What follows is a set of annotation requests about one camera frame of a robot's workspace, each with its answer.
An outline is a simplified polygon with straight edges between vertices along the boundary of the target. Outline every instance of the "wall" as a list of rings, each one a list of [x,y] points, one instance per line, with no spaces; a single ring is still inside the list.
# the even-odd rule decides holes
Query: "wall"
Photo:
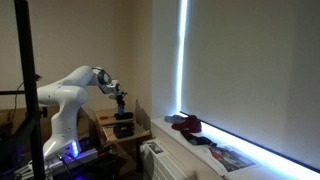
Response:
[[[152,107],[152,4],[150,0],[128,1],[130,4],[130,68],[128,104],[137,122],[150,129]]]
[[[153,2],[152,118],[177,112],[176,69],[179,1]]]
[[[43,79],[38,87],[55,82],[82,65],[103,67],[122,88],[129,88],[129,3],[126,1],[29,1],[35,69]],[[15,90],[22,82],[13,1],[0,1],[0,90]],[[87,87],[85,109],[112,108],[116,102]],[[2,96],[0,109],[13,108],[14,96]],[[25,107],[18,96],[18,107]]]

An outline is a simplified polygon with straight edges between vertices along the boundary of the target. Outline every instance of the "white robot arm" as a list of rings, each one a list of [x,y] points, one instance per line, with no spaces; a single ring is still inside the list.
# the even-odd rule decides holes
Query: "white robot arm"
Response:
[[[119,89],[117,80],[100,67],[81,66],[67,77],[38,88],[39,103],[59,105],[60,110],[52,117],[52,136],[43,146],[46,164],[57,161],[57,154],[77,157],[81,152],[78,142],[76,114],[87,101],[85,86],[99,86],[104,94],[125,94]]]

